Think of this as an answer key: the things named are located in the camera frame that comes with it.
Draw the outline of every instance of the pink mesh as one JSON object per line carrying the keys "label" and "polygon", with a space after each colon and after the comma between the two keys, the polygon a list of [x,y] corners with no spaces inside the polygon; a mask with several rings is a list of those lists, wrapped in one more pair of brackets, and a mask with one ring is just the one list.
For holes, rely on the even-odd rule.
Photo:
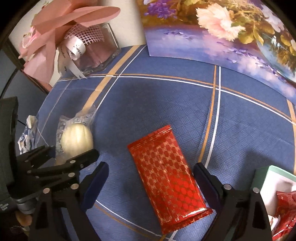
{"label": "pink mesh", "polygon": [[65,39],[68,39],[73,35],[78,37],[86,45],[98,41],[104,41],[100,25],[93,25],[87,28],[77,23],[66,33]]}

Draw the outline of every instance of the white ribbon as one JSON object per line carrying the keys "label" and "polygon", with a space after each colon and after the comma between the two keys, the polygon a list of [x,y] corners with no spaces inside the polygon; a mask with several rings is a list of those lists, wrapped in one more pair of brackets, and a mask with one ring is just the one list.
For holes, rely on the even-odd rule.
{"label": "white ribbon", "polygon": [[70,38],[62,41],[58,47],[58,72],[63,75],[70,70],[77,78],[86,78],[83,73],[74,64],[73,60],[77,60],[85,53],[84,43],[76,36],[72,35]]}

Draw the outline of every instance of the floral painting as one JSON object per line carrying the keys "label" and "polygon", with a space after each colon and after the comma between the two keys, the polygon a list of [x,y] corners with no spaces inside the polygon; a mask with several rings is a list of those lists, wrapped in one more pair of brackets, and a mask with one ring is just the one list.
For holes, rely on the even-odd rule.
{"label": "floral painting", "polygon": [[260,0],[137,0],[149,54],[255,78],[296,103],[296,42]]}

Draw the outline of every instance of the red candy wrapper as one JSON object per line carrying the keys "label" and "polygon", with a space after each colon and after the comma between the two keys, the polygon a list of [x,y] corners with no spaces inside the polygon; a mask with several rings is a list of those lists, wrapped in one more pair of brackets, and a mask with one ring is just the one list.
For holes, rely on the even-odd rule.
{"label": "red candy wrapper", "polygon": [[281,220],[273,233],[272,240],[284,240],[296,222],[296,191],[291,193],[276,192],[278,197],[278,207],[276,217],[280,216]]}
{"label": "red candy wrapper", "polygon": [[163,234],[210,215],[174,137],[165,126],[128,145]]}

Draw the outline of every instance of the dark gray panel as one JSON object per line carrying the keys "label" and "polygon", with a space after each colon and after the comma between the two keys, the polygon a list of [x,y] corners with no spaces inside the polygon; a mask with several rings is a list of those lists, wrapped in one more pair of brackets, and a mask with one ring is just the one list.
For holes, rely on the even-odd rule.
{"label": "dark gray panel", "polygon": [[18,147],[18,139],[25,130],[25,126],[22,123],[17,122],[17,127],[15,128],[15,153],[18,156],[20,154],[20,149]]}
{"label": "dark gray panel", "polygon": [[36,116],[46,94],[36,87],[22,72],[18,71],[11,81],[4,98],[17,96],[18,119],[26,123],[28,115]]}
{"label": "dark gray panel", "polygon": [[10,61],[6,54],[0,51],[0,94],[6,85],[11,74],[15,70],[15,65]]}

